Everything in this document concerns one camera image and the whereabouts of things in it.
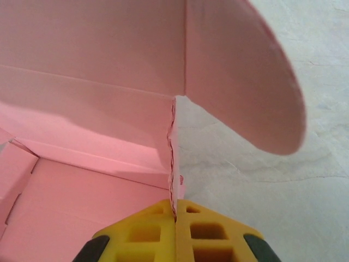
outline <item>pink cardboard box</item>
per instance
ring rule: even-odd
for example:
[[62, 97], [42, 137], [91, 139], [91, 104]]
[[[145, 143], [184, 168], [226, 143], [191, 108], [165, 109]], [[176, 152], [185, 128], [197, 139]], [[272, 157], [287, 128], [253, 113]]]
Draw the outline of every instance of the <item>pink cardboard box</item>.
[[99, 229], [184, 195], [176, 96], [290, 154], [305, 110], [244, 0], [0, 4], [0, 261], [72, 261]]

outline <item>white floor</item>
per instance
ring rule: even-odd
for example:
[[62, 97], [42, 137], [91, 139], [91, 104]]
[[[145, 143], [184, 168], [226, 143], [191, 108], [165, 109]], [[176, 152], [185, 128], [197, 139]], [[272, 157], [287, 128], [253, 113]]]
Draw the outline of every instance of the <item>white floor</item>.
[[349, 261], [349, 1], [253, 0], [293, 63], [303, 148], [261, 152], [179, 98], [186, 198], [262, 232], [283, 262]]

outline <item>yellow plastic object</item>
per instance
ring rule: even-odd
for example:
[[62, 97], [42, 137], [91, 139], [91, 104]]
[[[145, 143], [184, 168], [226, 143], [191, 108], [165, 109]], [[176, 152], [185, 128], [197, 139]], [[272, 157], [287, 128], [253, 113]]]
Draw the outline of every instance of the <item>yellow plastic object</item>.
[[73, 262], [280, 262], [255, 229], [187, 200], [169, 200], [97, 232]]
[[163, 200], [101, 231], [110, 240], [98, 262], [175, 262], [175, 220]]
[[258, 262], [244, 239], [253, 228], [188, 200], [179, 200], [176, 222], [177, 262]]

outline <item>box flap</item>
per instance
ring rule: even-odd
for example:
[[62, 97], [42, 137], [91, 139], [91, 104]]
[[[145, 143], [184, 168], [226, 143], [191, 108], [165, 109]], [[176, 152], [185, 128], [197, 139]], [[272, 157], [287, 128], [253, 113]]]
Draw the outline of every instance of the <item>box flap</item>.
[[247, 1], [188, 0], [186, 94], [262, 150], [289, 154], [303, 141], [296, 77]]
[[0, 64], [183, 94], [183, 10], [177, 0], [3, 3]]

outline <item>black rubber edge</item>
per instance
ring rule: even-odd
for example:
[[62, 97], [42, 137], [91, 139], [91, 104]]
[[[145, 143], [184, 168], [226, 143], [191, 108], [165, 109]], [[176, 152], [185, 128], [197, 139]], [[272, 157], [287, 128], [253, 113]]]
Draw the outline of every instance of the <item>black rubber edge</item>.
[[106, 235], [91, 239], [82, 247], [73, 262], [98, 262], [109, 239]]
[[258, 262], [281, 262], [265, 240], [250, 234], [245, 234], [244, 238]]

